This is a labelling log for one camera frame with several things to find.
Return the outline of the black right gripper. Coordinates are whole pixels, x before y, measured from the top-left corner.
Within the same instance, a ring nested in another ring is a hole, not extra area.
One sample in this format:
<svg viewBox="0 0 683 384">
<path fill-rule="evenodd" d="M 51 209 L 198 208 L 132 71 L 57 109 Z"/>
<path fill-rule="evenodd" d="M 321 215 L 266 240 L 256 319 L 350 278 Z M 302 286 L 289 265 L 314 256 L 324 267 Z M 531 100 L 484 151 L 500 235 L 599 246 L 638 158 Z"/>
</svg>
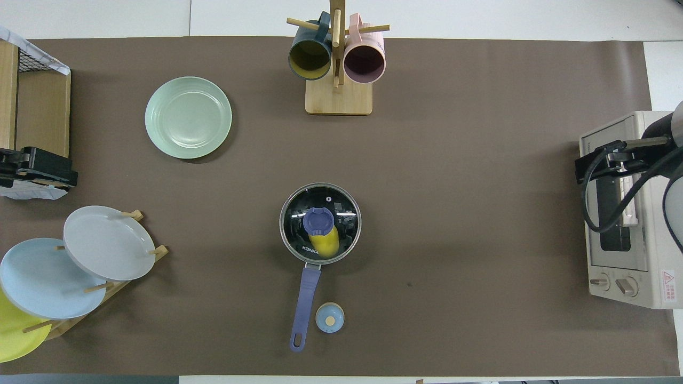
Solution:
<svg viewBox="0 0 683 384">
<path fill-rule="evenodd" d="M 608 169 L 637 173 L 648 170 L 668 153 L 667 138 L 615 140 L 574 161 L 576 184 L 604 177 Z"/>
</svg>

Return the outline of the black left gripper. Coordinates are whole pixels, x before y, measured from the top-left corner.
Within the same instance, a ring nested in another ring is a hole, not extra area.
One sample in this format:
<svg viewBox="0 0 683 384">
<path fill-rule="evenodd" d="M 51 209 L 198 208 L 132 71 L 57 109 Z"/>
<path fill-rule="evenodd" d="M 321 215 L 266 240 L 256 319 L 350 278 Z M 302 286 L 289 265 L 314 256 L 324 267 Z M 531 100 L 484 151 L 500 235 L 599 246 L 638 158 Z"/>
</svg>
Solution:
<svg viewBox="0 0 683 384">
<path fill-rule="evenodd" d="M 39 173 L 17 173 L 21 162 L 24 169 L 33 172 L 71 172 L 71 160 L 51 151 L 37 147 L 24 147 L 21 151 L 1 150 L 1 187 L 12 188 L 15 180 L 65 188 L 76 187 L 78 183 L 78 174 L 75 178 L 58 178 Z"/>
</svg>

